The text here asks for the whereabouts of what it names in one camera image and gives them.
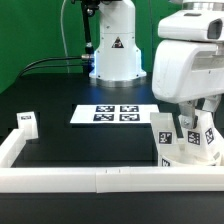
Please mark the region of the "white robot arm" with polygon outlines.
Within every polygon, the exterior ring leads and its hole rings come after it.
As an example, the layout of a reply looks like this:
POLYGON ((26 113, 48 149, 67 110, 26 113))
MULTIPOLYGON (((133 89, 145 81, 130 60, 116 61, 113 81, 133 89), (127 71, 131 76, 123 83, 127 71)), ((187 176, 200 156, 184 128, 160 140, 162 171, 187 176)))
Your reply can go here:
MULTIPOLYGON (((180 106, 181 124, 195 127, 195 104, 214 112, 224 94, 224 0, 170 0, 182 8, 158 24, 152 91, 158 100, 180 106)), ((130 86, 146 77, 135 43, 131 0, 103 1, 100 44, 91 80, 108 87, 130 86)))

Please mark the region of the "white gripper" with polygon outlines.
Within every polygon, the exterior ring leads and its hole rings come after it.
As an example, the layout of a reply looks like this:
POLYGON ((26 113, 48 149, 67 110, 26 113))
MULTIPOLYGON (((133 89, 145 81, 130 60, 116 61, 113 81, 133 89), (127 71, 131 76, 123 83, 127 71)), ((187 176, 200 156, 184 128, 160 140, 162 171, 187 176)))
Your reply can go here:
POLYGON ((224 55, 217 55, 217 50, 213 43, 174 40, 164 40, 157 48, 152 91, 159 100, 181 102, 181 126, 185 129, 197 126, 196 99, 206 97, 202 110, 212 113, 221 102, 218 94, 224 93, 224 55))

